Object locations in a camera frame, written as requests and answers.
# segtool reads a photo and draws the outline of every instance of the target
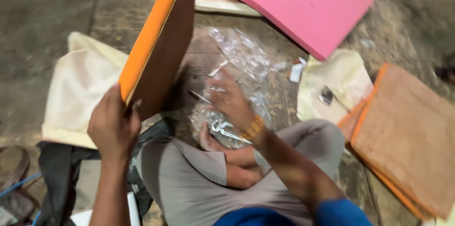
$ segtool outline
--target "blue cable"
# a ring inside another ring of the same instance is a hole
[[[11,186],[10,188],[8,188],[7,190],[5,190],[5,191],[3,191],[2,193],[0,193],[0,198],[3,197],[4,195],[10,193],[12,190],[14,190],[14,189],[20,187],[20,186],[21,186],[22,184],[24,184],[26,181],[29,181],[29,180],[31,180],[31,179],[33,179],[33,178],[35,178],[35,177],[38,177],[38,176],[41,176],[41,172],[38,172],[38,173],[36,173],[36,174],[34,174],[34,175],[32,175],[32,176],[29,176],[29,177],[23,179],[23,180],[20,181],[20,182],[14,184],[13,186]]]
[[[33,219],[33,223],[31,224],[31,226],[35,226],[37,220],[38,220],[38,217],[40,217],[41,215],[41,210],[39,210],[36,215],[35,215],[35,218]]]

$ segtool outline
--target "hand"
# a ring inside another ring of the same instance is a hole
[[[130,159],[141,130],[137,106],[135,103],[131,113],[123,116],[125,104],[117,83],[104,94],[93,110],[87,133],[98,147],[103,161],[116,163]]]
[[[221,80],[208,78],[207,85],[220,87],[225,92],[209,90],[210,105],[209,109],[221,111],[229,122],[240,132],[246,132],[254,121],[254,112],[250,106],[250,102],[243,96],[242,89],[236,84],[232,76],[222,68]]]

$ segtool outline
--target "blue sleeve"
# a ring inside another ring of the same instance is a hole
[[[365,213],[347,199],[322,202],[316,212],[318,226],[372,226]]]

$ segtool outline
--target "leg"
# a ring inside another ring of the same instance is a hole
[[[344,137],[333,123],[312,119],[286,128],[278,136],[296,147],[328,176],[335,175],[343,155]],[[264,158],[256,151],[255,157],[259,165],[264,164]],[[306,207],[287,190],[274,171],[244,193],[247,206],[272,208],[297,225],[311,225]]]
[[[242,207],[239,191],[211,182],[191,161],[205,163],[204,175],[218,182],[225,178],[222,153],[203,152],[171,138],[151,140],[137,157],[138,172],[168,225],[212,225]]]
[[[207,122],[202,124],[198,140],[205,150],[219,153],[223,152],[226,156],[226,182],[222,185],[238,189],[247,189],[256,184],[264,176],[263,169],[259,168],[254,162],[253,147],[232,150],[225,148],[209,134]],[[230,154],[234,154],[235,157],[238,157],[239,159],[232,161],[232,159],[230,159]],[[250,162],[247,162],[246,166],[245,164],[242,164],[242,161],[251,159],[253,160],[255,167],[251,167],[249,165],[251,164]]]
[[[277,135],[328,176],[335,176],[344,148],[344,136],[336,125],[323,119],[311,119],[283,129]],[[268,165],[257,150],[254,157],[258,165]]]

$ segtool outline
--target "grey pants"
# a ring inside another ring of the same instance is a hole
[[[338,169],[344,137],[334,124],[312,119],[277,135],[333,177]],[[268,165],[254,151],[258,165]],[[310,214],[270,170],[249,189],[226,188],[222,152],[206,152],[172,137],[150,140],[140,151],[136,166],[169,226],[212,225],[224,214],[242,207],[275,210],[297,225],[311,225]]]

